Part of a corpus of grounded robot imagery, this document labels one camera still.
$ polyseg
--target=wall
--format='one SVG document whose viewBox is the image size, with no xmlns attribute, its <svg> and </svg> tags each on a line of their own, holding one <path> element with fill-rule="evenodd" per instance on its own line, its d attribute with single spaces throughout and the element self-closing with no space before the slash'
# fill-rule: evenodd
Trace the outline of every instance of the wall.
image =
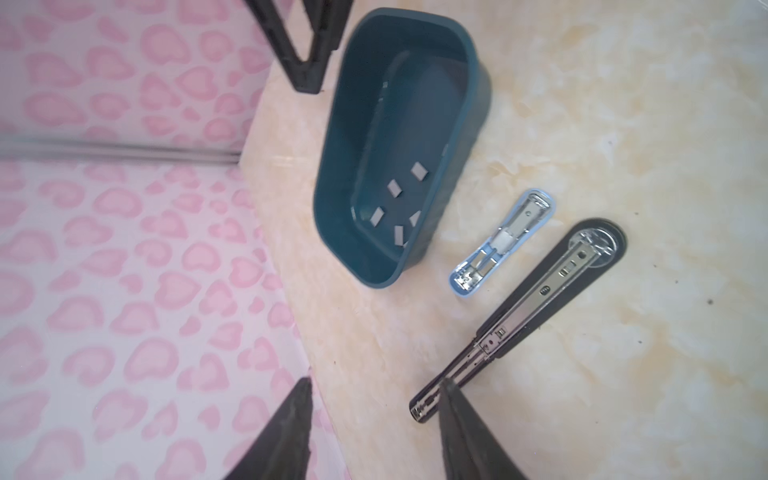
<svg viewBox="0 0 768 480">
<path fill-rule="evenodd" d="M 0 162 L 0 478 L 223 478 L 308 368 L 238 169 Z"/>
<path fill-rule="evenodd" d="M 0 134 L 239 150 L 271 62 L 242 0 L 3 2 Z"/>
</svg>

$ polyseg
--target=pink heart-patterned wallpaper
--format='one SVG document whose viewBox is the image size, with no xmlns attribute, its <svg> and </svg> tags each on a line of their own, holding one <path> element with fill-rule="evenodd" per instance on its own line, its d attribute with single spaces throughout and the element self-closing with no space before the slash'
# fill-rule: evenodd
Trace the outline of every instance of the pink heart-patterned wallpaper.
<svg viewBox="0 0 768 480">
<path fill-rule="evenodd" d="M 308 371 L 236 167 L 0 161 L 0 478 L 223 478 Z"/>
<path fill-rule="evenodd" d="M 272 58 L 242 0 L 2 2 L 0 134 L 239 150 Z"/>
</svg>

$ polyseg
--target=blue plastic container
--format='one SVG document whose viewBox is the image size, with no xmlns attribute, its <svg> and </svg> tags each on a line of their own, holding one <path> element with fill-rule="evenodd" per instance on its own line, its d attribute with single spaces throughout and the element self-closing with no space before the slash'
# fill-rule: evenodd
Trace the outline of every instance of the blue plastic container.
<svg viewBox="0 0 768 480">
<path fill-rule="evenodd" d="M 450 18 L 379 8 L 357 25 L 333 99 L 314 215 L 323 242 L 361 282 L 383 288 L 424 257 L 490 101 L 488 73 Z M 411 172 L 415 162 L 428 171 L 423 180 Z M 402 189 L 396 197 L 391 180 Z M 374 225 L 377 208 L 384 215 Z"/>
</svg>

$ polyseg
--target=beige marble surface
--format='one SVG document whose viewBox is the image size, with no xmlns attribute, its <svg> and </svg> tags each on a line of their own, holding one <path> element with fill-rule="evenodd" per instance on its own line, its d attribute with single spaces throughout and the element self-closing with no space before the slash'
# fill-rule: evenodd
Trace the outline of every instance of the beige marble surface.
<svg viewBox="0 0 768 480">
<path fill-rule="evenodd" d="M 443 478 L 407 404 L 577 221 L 626 257 L 465 389 L 532 479 L 768 475 L 768 11 L 757 0 L 356 0 L 472 35 L 490 115 L 426 258 L 390 288 L 347 273 L 312 195 L 325 91 L 272 70 L 242 166 L 355 480 Z M 307 42 L 303 12 L 290 29 Z M 558 211 L 470 300 L 449 271 L 520 193 Z"/>
</svg>

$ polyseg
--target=small white rectangular piece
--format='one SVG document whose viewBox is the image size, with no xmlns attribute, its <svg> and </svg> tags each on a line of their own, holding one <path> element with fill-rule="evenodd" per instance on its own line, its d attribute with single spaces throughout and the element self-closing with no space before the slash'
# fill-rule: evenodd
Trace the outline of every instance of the small white rectangular piece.
<svg viewBox="0 0 768 480">
<path fill-rule="evenodd" d="M 400 188 L 397 182 L 395 182 L 394 178 L 389 181 L 389 184 L 386 187 L 389 188 L 389 192 L 394 198 L 397 198 L 397 196 L 402 192 L 402 188 Z"/>
<path fill-rule="evenodd" d="M 371 216 L 371 224 L 375 227 L 379 224 L 379 221 L 384 217 L 384 210 L 381 207 L 376 207 L 376 211 Z"/>
<path fill-rule="evenodd" d="M 422 214 L 422 211 L 419 210 L 415 214 L 411 215 L 411 217 L 408 219 L 408 220 L 411 220 L 411 227 L 415 227 L 416 226 L 416 222 L 419 221 L 419 215 L 421 215 L 421 214 Z"/>
<path fill-rule="evenodd" d="M 421 165 L 419 162 L 416 162 L 413 164 L 413 167 L 411 167 L 411 173 L 414 177 L 418 178 L 419 181 L 424 180 L 424 177 L 427 176 L 429 173 L 426 168 L 424 168 L 424 165 Z"/>
<path fill-rule="evenodd" d="M 398 247 L 403 246 L 402 242 L 402 225 L 395 225 L 395 245 Z"/>
</svg>

